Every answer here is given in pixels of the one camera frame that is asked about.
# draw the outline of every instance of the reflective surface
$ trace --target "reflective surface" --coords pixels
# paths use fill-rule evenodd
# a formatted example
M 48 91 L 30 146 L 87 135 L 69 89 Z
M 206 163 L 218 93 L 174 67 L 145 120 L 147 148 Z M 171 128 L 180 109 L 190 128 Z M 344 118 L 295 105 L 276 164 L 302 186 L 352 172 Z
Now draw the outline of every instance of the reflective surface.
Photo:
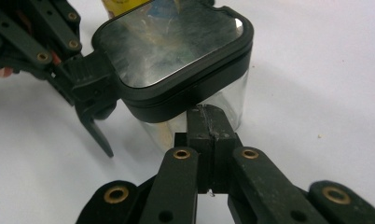
M 101 31 L 101 45 L 121 81 L 133 88 L 158 83 L 234 41 L 243 25 L 200 3 L 157 0 Z

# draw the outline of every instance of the white table surface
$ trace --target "white table surface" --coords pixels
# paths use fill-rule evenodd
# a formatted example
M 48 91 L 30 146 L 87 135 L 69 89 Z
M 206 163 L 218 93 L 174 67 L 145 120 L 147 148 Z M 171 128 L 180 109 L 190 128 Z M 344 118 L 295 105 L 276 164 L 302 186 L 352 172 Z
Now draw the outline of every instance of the white table surface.
M 70 0 L 83 52 L 106 21 L 100 0 Z M 375 0 L 217 1 L 255 26 L 243 124 L 246 146 L 263 150 L 292 183 L 348 186 L 375 206 Z M 74 223 L 100 186 L 136 185 L 162 154 L 119 102 L 101 123 L 109 159 L 74 108 L 43 81 L 0 79 L 0 223 Z M 201 196 L 197 223 L 232 223 L 226 197 Z

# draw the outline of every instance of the clear plastic container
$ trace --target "clear plastic container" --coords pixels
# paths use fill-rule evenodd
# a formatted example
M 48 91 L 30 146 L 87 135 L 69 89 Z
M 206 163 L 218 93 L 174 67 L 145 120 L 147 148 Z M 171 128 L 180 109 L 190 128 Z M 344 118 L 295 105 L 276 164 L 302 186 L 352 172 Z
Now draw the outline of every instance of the clear plastic container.
M 215 105 L 221 108 L 228 117 L 234 131 L 238 129 L 241 123 L 247 79 L 248 71 L 224 89 L 201 102 L 201 105 Z M 152 140 L 163 151 L 174 147 L 175 133 L 185 133 L 187 131 L 186 112 L 161 123 L 141 123 Z

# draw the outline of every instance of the yellow object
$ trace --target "yellow object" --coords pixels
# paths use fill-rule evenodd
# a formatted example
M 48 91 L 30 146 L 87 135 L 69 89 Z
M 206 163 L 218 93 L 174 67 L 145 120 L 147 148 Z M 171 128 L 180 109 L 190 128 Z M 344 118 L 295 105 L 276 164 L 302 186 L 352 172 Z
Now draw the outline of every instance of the yellow object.
M 109 18 L 114 18 L 150 0 L 103 0 Z

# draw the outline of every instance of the brass rivet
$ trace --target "brass rivet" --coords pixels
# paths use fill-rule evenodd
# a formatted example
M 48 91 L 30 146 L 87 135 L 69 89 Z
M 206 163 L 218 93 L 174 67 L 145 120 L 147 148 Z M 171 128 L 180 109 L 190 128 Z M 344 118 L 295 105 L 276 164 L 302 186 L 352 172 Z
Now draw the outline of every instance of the brass rivet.
M 68 45 L 70 48 L 76 49 L 77 47 L 79 47 L 79 42 L 77 42 L 76 40 L 71 40 L 69 41 Z
M 107 203 L 121 203 L 129 196 L 129 190 L 124 186 L 114 186 L 106 191 L 104 200 Z
M 40 52 L 36 55 L 36 58 L 38 61 L 44 62 L 49 58 L 49 56 L 45 52 Z
M 174 157 L 179 160 L 184 160 L 190 157 L 190 152 L 184 149 L 180 149 L 174 152 Z
M 68 13 L 68 18 L 69 20 L 74 21 L 77 19 L 77 14 L 75 12 L 70 12 Z
M 243 156 L 246 157 L 247 159 L 250 159 L 250 160 L 253 160 L 253 159 L 256 159 L 257 157 L 259 157 L 259 154 L 254 151 L 253 149 L 245 149 L 243 151 Z
M 351 203 L 350 196 L 344 192 L 344 190 L 338 189 L 336 187 L 324 187 L 322 189 L 324 196 L 333 203 L 339 204 L 349 204 Z

